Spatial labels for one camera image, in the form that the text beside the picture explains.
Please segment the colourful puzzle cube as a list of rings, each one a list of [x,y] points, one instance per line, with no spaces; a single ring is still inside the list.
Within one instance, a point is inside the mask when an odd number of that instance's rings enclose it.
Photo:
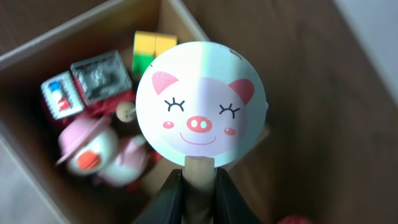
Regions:
[[[132,74],[140,78],[156,57],[177,43],[178,38],[175,35],[136,31],[132,51]]]

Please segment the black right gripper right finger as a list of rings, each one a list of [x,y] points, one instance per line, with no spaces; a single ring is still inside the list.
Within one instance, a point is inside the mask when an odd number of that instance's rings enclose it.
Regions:
[[[212,212],[214,224],[261,224],[223,168],[216,169]]]

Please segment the red toy truck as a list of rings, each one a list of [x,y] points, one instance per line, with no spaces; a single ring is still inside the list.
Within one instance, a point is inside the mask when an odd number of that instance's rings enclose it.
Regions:
[[[57,132],[81,116],[111,116],[120,103],[134,103],[136,96],[117,50],[71,64],[40,89],[43,110]]]

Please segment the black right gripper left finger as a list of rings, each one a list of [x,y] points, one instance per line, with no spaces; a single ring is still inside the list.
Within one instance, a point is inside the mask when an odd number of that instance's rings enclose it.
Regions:
[[[174,169],[157,197],[133,224],[181,224],[184,206],[184,179],[181,169]]]

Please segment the pig face rattle drum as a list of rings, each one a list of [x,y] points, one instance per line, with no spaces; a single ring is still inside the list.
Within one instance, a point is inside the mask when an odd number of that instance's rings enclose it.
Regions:
[[[267,109],[254,67],[224,45],[186,42],[148,66],[137,88],[137,120],[151,147],[182,170],[182,223],[213,223],[216,169],[254,148]]]

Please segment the red polyhedral number die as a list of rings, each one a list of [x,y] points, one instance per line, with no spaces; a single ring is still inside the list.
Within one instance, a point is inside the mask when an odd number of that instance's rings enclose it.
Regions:
[[[287,215],[281,218],[277,224],[315,224],[315,222],[303,215]]]

